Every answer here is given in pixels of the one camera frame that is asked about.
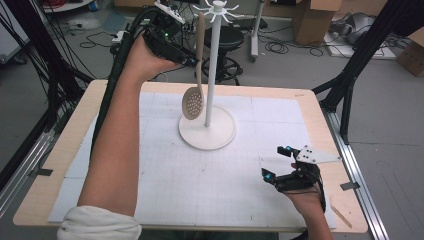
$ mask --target white sleeve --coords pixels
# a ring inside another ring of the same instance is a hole
[[[133,217],[91,206],[74,207],[66,214],[57,239],[137,240],[140,223]]]

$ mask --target round base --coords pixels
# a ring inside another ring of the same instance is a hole
[[[194,120],[188,120],[184,115],[181,117],[179,129],[183,139],[191,146],[203,150],[214,150],[229,144],[237,132],[233,116],[225,109],[213,106],[211,125],[206,127],[205,112]]]

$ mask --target spoon head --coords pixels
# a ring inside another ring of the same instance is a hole
[[[187,89],[183,96],[182,108],[184,117],[196,119],[203,111],[203,95],[197,87]]]

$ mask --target slotted spoon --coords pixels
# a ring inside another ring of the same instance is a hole
[[[182,108],[183,114],[188,120],[196,119],[203,111],[204,98],[202,90],[202,57],[203,57],[203,41],[205,38],[205,16],[199,12],[199,20],[197,22],[196,33],[196,58],[199,62],[196,66],[197,86],[187,89],[183,96]]]

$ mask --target hand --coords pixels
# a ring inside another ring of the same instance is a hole
[[[320,193],[317,189],[317,187],[312,187],[303,190],[288,191],[284,195],[293,202],[296,210],[305,217],[313,213],[323,213]]]
[[[123,73],[145,82],[163,71],[174,69],[178,64],[161,59],[147,47],[143,37],[137,37],[128,54]]]

